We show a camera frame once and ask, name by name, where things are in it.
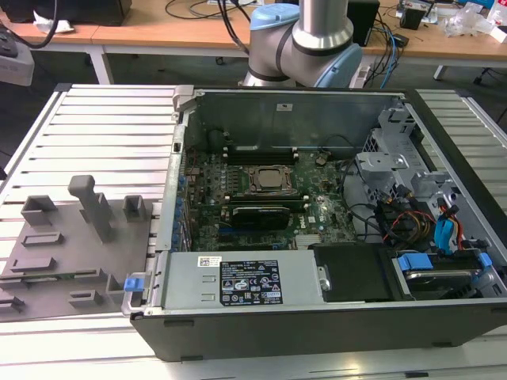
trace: cpu socket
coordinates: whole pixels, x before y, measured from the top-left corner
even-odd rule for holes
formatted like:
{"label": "cpu socket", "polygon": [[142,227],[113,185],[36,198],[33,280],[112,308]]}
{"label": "cpu socket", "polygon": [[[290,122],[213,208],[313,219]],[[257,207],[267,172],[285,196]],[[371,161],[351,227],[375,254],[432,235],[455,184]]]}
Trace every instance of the cpu socket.
{"label": "cpu socket", "polygon": [[248,194],[291,194],[291,172],[287,166],[258,166],[249,168],[250,188]]}

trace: blue clip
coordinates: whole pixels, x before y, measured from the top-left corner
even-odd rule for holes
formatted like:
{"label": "blue clip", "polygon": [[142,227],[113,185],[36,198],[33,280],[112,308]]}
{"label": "blue clip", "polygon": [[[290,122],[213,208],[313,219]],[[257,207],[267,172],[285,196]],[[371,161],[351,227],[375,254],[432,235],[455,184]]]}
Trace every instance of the blue clip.
{"label": "blue clip", "polygon": [[481,262],[484,269],[493,265],[493,261],[491,261],[490,255],[485,252],[482,252],[478,255],[478,259]]}
{"label": "blue clip", "polygon": [[126,279],[124,291],[144,291],[144,279]]}
{"label": "blue clip", "polygon": [[402,272],[433,269],[427,253],[405,253],[398,258]]}

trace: warning label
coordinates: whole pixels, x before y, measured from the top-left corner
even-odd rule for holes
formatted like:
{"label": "warning label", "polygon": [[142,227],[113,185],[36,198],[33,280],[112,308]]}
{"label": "warning label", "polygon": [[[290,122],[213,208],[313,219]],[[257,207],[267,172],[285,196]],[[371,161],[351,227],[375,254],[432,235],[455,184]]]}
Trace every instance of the warning label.
{"label": "warning label", "polygon": [[222,261],[220,303],[224,306],[284,303],[278,261]]}

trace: desk leg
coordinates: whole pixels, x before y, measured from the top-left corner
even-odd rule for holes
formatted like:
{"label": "desk leg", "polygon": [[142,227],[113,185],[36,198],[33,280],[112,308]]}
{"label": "desk leg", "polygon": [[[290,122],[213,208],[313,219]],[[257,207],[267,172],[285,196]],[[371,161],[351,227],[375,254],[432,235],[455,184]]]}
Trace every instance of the desk leg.
{"label": "desk leg", "polygon": [[108,56],[104,52],[104,47],[102,45],[91,45],[87,50],[92,59],[98,83],[100,85],[112,85],[114,79],[112,78],[111,67],[109,66]]}
{"label": "desk leg", "polygon": [[436,69],[435,74],[433,74],[433,79],[436,81],[439,81],[442,79],[442,77],[445,74],[445,71],[447,71],[448,66],[438,66],[438,69]]}

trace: blue cable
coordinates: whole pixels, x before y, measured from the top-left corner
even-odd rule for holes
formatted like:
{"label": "blue cable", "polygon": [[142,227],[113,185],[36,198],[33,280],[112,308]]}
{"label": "blue cable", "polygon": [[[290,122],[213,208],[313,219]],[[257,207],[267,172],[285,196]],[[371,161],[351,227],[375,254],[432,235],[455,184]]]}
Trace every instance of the blue cable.
{"label": "blue cable", "polygon": [[374,29],[377,29],[381,32],[385,32],[386,34],[389,35],[389,37],[391,38],[391,43],[392,43],[392,51],[393,51],[393,54],[391,56],[391,59],[389,59],[389,66],[387,67],[387,73],[386,73],[386,76],[384,77],[383,79],[383,82],[382,84],[380,85],[380,88],[383,89],[383,87],[386,85],[387,81],[389,80],[389,77],[391,76],[391,71],[392,71],[392,68],[393,68],[393,63],[395,62],[396,58],[395,58],[395,54],[396,54],[396,43],[395,43],[395,38],[393,37],[393,33],[391,33],[391,31],[389,30],[386,30],[384,28],[377,28],[377,27],[374,27]]}

